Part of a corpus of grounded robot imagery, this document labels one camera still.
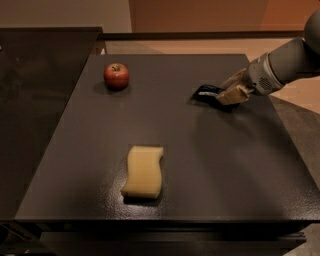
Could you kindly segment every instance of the dark countertop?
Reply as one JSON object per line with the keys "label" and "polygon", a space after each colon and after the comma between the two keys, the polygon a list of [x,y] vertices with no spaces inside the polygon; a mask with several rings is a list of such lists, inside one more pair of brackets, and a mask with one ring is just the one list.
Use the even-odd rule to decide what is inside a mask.
{"label": "dark countertop", "polygon": [[[120,93],[102,77],[115,61],[131,72]],[[189,101],[199,85],[247,63],[245,55],[90,56],[16,220],[319,222],[319,189],[268,97],[232,114]],[[165,148],[156,201],[120,194],[136,144]]]}
{"label": "dark countertop", "polygon": [[0,29],[0,221],[14,219],[100,31]]}

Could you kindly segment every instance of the sponge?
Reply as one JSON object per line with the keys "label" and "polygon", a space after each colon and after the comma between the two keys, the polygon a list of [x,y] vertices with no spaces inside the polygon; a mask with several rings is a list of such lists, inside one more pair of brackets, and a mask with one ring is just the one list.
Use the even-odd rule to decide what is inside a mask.
{"label": "sponge", "polygon": [[156,199],[162,186],[159,163],[162,155],[162,147],[132,147],[128,154],[128,178],[121,194]]}

